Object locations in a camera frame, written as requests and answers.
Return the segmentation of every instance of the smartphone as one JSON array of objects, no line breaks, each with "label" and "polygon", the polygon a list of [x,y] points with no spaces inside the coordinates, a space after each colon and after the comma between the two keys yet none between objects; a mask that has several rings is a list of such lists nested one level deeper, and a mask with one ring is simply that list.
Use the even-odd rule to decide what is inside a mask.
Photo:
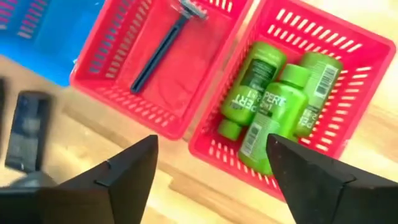
[{"label": "smartphone", "polygon": [[51,96],[40,91],[22,91],[18,94],[6,167],[25,173],[41,170],[50,102]]}]

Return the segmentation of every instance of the green bottle cap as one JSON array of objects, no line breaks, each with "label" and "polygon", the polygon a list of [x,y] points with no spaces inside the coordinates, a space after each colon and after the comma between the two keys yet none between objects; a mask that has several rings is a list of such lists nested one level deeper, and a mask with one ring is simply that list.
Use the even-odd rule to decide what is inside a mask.
[{"label": "green bottle cap", "polygon": [[221,124],[218,126],[218,133],[230,140],[237,140],[241,134],[242,126],[232,122],[228,119],[222,120]]},{"label": "green bottle cap", "polygon": [[305,87],[310,78],[311,71],[298,65],[287,64],[280,76],[281,81],[287,81],[299,87]]}]

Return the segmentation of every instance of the wooden surface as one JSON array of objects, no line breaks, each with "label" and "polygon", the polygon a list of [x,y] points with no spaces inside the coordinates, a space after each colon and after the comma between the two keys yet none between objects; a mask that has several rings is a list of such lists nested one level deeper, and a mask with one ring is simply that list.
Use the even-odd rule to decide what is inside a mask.
[{"label": "wooden surface", "polygon": [[[398,43],[398,3],[394,0],[308,0],[326,11]],[[398,63],[396,58],[363,116],[341,160],[398,181]],[[53,94],[46,145],[45,171],[57,182],[67,180],[125,147],[152,134],[72,88],[62,89],[0,57],[0,75],[7,78],[7,101],[1,131],[0,185],[18,177],[4,168],[9,130],[21,90]],[[184,139],[189,139],[193,126]],[[143,223],[294,223],[285,203],[221,172],[190,155],[184,140],[160,137],[160,154]]]}]

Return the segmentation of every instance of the green bottle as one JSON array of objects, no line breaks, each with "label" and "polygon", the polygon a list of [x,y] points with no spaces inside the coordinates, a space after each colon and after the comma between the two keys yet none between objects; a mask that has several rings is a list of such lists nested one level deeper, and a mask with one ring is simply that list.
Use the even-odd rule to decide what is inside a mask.
[{"label": "green bottle", "polygon": [[291,136],[289,137],[289,140],[291,140],[291,141],[293,141],[293,142],[296,142],[296,143],[299,141],[298,137],[297,137],[296,135],[294,135],[294,133],[293,133],[293,135],[291,135]]},{"label": "green bottle", "polygon": [[311,71],[288,64],[279,82],[271,83],[261,100],[258,112],[250,125],[239,150],[239,158],[248,167],[272,175],[266,146],[268,134],[290,138],[308,104],[303,88]]},{"label": "green bottle", "polygon": [[286,62],[286,55],[275,47],[255,42],[243,62],[235,83],[221,107],[225,116],[218,127],[222,136],[237,140],[243,126],[249,126],[268,84]]},{"label": "green bottle", "polygon": [[308,95],[308,106],[298,122],[295,135],[307,137],[311,134],[343,65],[327,55],[310,52],[303,56],[300,66],[311,70],[311,77],[304,88]]}]

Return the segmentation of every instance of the barcode label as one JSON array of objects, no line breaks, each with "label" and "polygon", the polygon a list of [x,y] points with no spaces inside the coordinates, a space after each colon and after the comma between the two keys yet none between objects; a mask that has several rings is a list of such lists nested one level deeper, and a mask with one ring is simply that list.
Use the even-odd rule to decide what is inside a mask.
[{"label": "barcode label", "polygon": [[250,127],[242,148],[242,152],[246,156],[249,156],[253,151],[254,143],[256,143],[261,128],[262,127],[256,123],[253,123]]},{"label": "barcode label", "polygon": [[338,69],[327,65],[325,70],[322,73],[322,77],[318,83],[318,86],[315,90],[315,96],[325,98],[331,88],[331,84],[336,77]]}]

